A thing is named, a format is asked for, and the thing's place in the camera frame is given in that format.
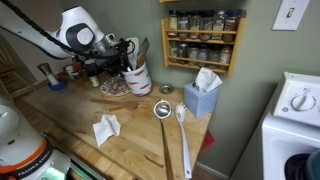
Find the ladle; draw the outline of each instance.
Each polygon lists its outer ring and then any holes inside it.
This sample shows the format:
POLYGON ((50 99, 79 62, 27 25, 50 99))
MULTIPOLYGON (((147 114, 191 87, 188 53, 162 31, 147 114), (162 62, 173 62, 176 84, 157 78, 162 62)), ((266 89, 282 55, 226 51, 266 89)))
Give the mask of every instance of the ladle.
POLYGON ((167 179, 173 180, 173 172, 170 160, 170 154, 166 139, 166 134, 163 127, 163 119, 167 118, 171 113, 171 106, 168 101, 163 99, 158 100, 153 107, 153 113, 159 118, 161 124, 161 131, 162 131, 162 139, 163 139, 163 148, 164 148, 164 160, 166 166, 166 173, 167 179))

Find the control knob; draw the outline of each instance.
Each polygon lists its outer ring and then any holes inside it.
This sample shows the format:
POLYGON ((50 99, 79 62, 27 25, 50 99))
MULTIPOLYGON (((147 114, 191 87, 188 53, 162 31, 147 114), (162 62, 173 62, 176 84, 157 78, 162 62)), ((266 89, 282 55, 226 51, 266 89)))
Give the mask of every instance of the control knob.
POLYGON ((308 111, 315 107, 316 99, 308 95, 299 95, 292 99, 291 105, 296 111, 308 111))

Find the paper towel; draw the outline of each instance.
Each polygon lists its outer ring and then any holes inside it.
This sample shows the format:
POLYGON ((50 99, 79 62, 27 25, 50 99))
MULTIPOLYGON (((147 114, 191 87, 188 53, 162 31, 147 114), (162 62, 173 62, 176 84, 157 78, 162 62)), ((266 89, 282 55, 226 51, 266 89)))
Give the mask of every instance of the paper towel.
POLYGON ((213 71, 206 68, 201 68, 195 83, 198 91, 210 92, 222 84, 222 81, 213 71))
POLYGON ((92 125, 98 147, 101 146, 110 136, 120 135, 121 124, 117 120, 116 115, 104 114, 101 122, 92 125))

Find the spice rack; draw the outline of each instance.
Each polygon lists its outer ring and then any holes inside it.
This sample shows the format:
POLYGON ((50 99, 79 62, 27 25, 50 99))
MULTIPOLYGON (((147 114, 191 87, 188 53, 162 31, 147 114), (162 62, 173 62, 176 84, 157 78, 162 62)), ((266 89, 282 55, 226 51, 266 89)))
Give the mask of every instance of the spice rack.
POLYGON ((217 66, 224 66, 226 69, 219 69, 219 68, 208 68, 211 69, 213 72, 216 73, 223 73, 227 74, 228 77, 232 76, 232 72, 234 69, 234 65, 236 62, 236 57, 238 54, 239 50, 239 44, 242 38, 242 32, 244 29, 244 24, 246 21, 246 13, 243 13, 242 17, 240 18, 239 21, 239 26, 237 31, 198 31, 198 30, 169 30, 169 22, 168 22, 168 17, 162 18, 161 19, 161 33, 162 33, 162 46, 163 46, 163 57, 164 57, 164 65, 166 67, 168 66, 178 66, 178 67, 184 67, 184 68, 191 68, 191 69, 200 69, 198 66, 192 66, 189 64, 180 64, 178 62, 171 62, 170 59, 175 59, 175 60, 182 60, 182 61, 195 61, 199 63, 205 63, 205 64, 212 64, 212 65, 217 65, 217 66), (235 41, 234 42, 224 42, 222 40, 208 40, 208 41, 201 41, 200 39, 179 39, 177 38, 169 38, 167 36, 168 32, 188 32, 188 33, 211 33, 211 34, 233 34, 235 35, 235 41), (183 42, 194 42, 194 43, 208 43, 208 44, 227 44, 231 45, 233 47, 232 54, 231 54, 231 59, 229 64, 223 64, 219 62, 211 62, 211 61, 204 61, 204 60, 195 60, 195 59, 189 59, 189 58, 181 58, 181 57, 173 57, 170 56, 169 54, 169 41, 183 41, 183 42))

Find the tissue box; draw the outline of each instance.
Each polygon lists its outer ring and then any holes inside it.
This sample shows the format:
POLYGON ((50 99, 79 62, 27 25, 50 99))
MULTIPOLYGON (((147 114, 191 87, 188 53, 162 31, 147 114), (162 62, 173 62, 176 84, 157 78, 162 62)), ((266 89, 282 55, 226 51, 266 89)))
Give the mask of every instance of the tissue box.
POLYGON ((204 93, 199 92, 192 84, 184 85, 184 104, 186 107, 196 117, 212 112, 216 106, 218 88, 204 93))

